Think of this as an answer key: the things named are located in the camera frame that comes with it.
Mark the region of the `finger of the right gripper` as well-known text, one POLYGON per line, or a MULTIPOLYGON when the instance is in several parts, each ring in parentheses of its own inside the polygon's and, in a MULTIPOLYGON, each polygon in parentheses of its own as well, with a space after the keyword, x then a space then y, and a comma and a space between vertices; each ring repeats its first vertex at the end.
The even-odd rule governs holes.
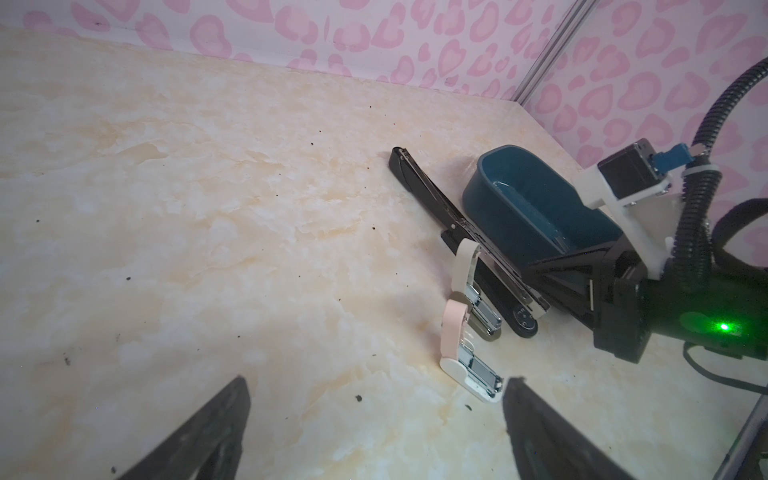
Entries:
POLYGON ((595 279, 613 273, 619 258, 633 247, 627 238, 602 243, 593 247, 536 261, 522 270, 526 282, 534 282, 545 275, 577 272, 595 279))
POLYGON ((595 326, 591 289, 574 288, 571 282, 555 278, 538 278, 528 282, 552 306, 569 313, 582 325, 592 330, 595 326))

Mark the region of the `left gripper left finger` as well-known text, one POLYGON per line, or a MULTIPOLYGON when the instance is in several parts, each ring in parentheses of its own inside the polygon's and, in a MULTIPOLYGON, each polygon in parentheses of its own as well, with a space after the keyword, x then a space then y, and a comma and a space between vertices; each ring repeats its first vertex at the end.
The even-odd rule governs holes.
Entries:
POLYGON ((251 408, 247 381, 235 377, 123 479, 233 479, 251 408))

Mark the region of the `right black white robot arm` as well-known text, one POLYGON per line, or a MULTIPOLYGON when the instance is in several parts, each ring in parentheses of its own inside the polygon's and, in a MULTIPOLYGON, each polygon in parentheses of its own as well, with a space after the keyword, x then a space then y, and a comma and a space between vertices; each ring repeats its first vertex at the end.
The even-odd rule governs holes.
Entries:
POLYGON ((741 229, 765 215, 767 201, 745 201, 713 230, 716 264, 707 287, 686 293, 667 274, 651 280, 625 237, 524 268, 526 284, 569 312, 593 334, 596 348, 636 363, 652 334, 733 358, 767 357, 767 274, 739 266, 725 251, 741 229))

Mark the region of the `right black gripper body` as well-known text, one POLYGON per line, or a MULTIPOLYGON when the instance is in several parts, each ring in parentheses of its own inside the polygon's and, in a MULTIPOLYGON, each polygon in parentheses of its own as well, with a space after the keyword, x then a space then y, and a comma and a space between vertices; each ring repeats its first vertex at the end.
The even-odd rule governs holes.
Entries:
POLYGON ((647 269, 629 245, 597 245, 584 253, 591 268, 594 346, 637 363, 650 338, 643 318, 647 269))

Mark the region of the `pink small stapler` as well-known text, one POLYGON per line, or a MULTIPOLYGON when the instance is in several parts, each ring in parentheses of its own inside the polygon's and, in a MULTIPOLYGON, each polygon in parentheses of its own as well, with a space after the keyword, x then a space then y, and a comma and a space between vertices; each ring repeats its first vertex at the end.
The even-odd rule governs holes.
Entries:
POLYGON ((449 299, 441 320, 440 367, 444 373, 481 401, 497 403, 504 380, 475 353, 472 336, 465 333, 469 306, 449 299))

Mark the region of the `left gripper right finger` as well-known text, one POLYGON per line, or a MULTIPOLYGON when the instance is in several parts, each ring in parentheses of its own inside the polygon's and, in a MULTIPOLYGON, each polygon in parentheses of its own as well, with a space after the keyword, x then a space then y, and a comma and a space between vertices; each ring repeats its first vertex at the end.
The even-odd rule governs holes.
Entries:
POLYGON ((632 477, 554 410, 524 378, 507 381, 503 412, 520 478, 632 477))

